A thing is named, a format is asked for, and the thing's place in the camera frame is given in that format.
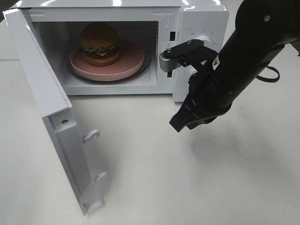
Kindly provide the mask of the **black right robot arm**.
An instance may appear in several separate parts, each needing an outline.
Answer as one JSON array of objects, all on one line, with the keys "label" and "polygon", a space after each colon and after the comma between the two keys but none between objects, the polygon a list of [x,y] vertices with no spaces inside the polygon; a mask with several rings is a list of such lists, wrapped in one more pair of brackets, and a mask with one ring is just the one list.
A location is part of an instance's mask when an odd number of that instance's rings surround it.
[{"label": "black right robot arm", "polygon": [[227,113],[237,96],[269,66],[286,44],[300,47],[300,3],[297,0],[245,0],[235,31],[216,52],[192,39],[162,53],[161,68],[170,72],[192,66],[189,90],[170,125],[181,131],[211,123]]}]

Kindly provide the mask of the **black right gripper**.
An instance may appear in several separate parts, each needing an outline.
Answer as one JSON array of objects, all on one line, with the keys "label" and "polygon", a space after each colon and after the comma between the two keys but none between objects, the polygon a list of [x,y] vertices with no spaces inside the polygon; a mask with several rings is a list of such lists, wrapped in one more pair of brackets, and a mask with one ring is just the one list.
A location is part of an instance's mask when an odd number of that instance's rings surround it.
[{"label": "black right gripper", "polygon": [[199,125],[211,123],[217,116],[225,114],[232,103],[223,105],[220,96],[225,95],[224,88],[212,77],[212,62],[217,52],[203,47],[203,61],[196,69],[198,78],[189,80],[188,95],[178,112],[171,118],[170,125],[180,132],[184,127],[192,130]]}]

